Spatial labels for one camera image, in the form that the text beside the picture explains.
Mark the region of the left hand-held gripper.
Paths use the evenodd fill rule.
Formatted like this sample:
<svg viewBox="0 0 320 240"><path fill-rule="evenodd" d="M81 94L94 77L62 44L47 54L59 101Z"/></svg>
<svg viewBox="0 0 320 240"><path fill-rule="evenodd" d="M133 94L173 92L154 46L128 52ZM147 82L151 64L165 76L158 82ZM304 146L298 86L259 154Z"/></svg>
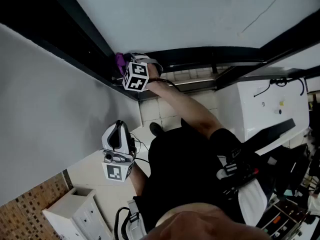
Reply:
<svg viewBox="0 0 320 240"><path fill-rule="evenodd" d="M102 167L108 180L125 182L130 175L137 148L127 124L117 120L110 125L101 137L103 162Z"/></svg>

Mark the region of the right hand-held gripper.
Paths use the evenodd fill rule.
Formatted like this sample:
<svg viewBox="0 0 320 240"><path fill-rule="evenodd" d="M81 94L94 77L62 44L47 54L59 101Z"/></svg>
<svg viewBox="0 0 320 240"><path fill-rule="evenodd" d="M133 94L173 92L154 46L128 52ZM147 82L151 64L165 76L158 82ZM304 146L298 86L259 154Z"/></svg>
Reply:
<svg viewBox="0 0 320 240"><path fill-rule="evenodd" d="M126 53L123 55L125 62L125 73L122 80L122 85L127 91L142 92L149 79L148 64L155 65L157 73L160 76L163 72L163 67L156 59L150 58L142 53Z"/></svg>

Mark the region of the person's right hand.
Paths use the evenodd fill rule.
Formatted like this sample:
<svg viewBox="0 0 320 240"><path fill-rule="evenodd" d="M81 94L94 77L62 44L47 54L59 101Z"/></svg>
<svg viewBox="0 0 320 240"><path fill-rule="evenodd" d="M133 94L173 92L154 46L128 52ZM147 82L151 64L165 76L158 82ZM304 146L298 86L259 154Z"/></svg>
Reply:
<svg viewBox="0 0 320 240"><path fill-rule="evenodd" d="M148 74L150 79L157 79L160 77L157 67L154 64L148 63L147 68L148 68Z"/></svg>

